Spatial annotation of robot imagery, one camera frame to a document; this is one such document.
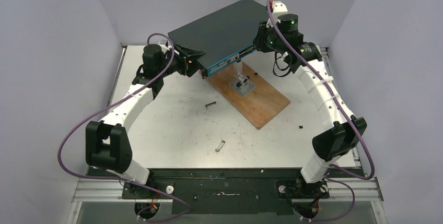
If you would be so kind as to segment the aluminium frame rail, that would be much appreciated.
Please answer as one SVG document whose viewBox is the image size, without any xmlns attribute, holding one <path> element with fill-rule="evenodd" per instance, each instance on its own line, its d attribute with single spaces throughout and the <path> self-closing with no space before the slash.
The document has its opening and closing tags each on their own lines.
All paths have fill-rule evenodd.
<svg viewBox="0 0 443 224">
<path fill-rule="evenodd" d="M 347 201 L 351 199 L 351 192 L 346 187 L 350 186 L 356 201 L 382 201 L 382 193 L 378 181 L 373 178 L 369 181 L 355 178 L 339 178 L 344 185 L 328 182 L 330 197 L 327 201 Z M 123 183 L 115 180 L 88 180 L 80 179 L 77 183 L 72 202 L 141 202 L 146 203 L 150 198 L 138 196 L 124 196 L 126 190 Z"/>
</svg>

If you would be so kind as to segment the metal switch mounting stand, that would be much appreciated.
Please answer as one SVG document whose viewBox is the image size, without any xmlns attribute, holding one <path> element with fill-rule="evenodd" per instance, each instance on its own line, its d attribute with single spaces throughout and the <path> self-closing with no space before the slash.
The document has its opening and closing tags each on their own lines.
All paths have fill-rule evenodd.
<svg viewBox="0 0 443 224">
<path fill-rule="evenodd" d="M 249 76 L 243 73 L 243 61 L 235 62 L 233 67 L 236 80 L 230 83 L 230 87 L 244 97 L 255 89 L 255 84 L 250 80 Z"/>
</svg>

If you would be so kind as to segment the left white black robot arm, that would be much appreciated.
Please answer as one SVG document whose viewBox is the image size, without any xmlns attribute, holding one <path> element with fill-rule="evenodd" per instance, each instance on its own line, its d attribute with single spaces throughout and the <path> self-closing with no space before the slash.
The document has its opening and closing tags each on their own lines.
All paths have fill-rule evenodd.
<svg viewBox="0 0 443 224">
<path fill-rule="evenodd" d="M 156 99 L 164 78 L 178 73 L 191 77 L 201 65 L 197 61 L 204 51 L 178 44 L 149 44 L 143 48 L 142 64 L 129 86 L 123 102 L 100 121 L 90 121 L 85 129 L 86 163 L 137 182 L 135 191 L 142 198 L 154 195 L 156 184 L 150 171 L 133 159 L 128 131 L 143 109 Z"/>
</svg>

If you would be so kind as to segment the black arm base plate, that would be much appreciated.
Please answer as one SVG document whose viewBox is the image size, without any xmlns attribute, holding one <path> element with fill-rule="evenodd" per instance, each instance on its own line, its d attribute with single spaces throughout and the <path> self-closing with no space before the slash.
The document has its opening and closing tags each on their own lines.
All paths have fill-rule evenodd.
<svg viewBox="0 0 443 224">
<path fill-rule="evenodd" d="M 191 206 L 192 214 L 293 214 L 290 200 L 303 210 L 315 199 L 332 195 L 332 182 L 306 183 L 300 169 L 153 169 L 147 184 L 161 195 L 140 186 L 124 183 L 123 199 L 159 202 L 175 196 L 172 213 Z"/>
</svg>

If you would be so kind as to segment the teal grey network switch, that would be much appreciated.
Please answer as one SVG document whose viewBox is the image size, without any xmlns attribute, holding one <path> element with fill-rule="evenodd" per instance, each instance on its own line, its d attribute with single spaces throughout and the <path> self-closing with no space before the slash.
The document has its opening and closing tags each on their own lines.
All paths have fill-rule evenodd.
<svg viewBox="0 0 443 224">
<path fill-rule="evenodd" d="M 260 23 L 267 20 L 265 6 L 240 0 L 170 31 L 168 36 L 180 47 L 205 53 L 196 60 L 205 79 L 253 53 Z"/>
</svg>

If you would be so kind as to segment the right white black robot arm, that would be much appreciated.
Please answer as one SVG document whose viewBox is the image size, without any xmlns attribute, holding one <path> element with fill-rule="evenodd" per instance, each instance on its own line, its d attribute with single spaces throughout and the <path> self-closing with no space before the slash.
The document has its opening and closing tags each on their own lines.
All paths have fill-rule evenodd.
<svg viewBox="0 0 443 224">
<path fill-rule="evenodd" d="M 262 21 L 253 44 L 260 52 L 281 55 L 320 114 L 324 132 L 312 139 L 314 154 L 301 170 L 302 179 L 295 183 L 296 192 L 308 197 L 316 191 L 316 183 L 325 177 L 330 166 L 357 146 L 367 123 L 345 105 L 333 77 L 327 73 L 319 48 L 303 40 L 297 22 L 295 14 L 280 15 L 275 27 Z"/>
</svg>

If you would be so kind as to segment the wooden base board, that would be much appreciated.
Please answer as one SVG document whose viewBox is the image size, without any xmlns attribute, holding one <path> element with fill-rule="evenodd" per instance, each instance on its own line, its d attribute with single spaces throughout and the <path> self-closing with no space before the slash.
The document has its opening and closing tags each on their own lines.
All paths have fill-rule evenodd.
<svg viewBox="0 0 443 224">
<path fill-rule="evenodd" d="M 242 116 L 256 129 L 261 129 L 289 104 L 290 100 L 274 88 L 250 66 L 242 62 L 242 77 L 248 79 L 243 87 L 233 65 L 206 78 Z"/>
</svg>

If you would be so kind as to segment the dark transceiver module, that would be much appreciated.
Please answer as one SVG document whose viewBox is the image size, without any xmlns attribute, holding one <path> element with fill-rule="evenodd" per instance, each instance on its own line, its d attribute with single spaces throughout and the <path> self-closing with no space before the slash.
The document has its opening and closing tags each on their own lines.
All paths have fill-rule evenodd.
<svg viewBox="0 0 443 224">
<path fill-rule="evenodd" d="M 205 105 L 205 108 L 208 109 L 209 107 L 214 106 L 216 103 L 217 103 L 216 101 L 208 103 L 208 104 Z"/>
</svg>

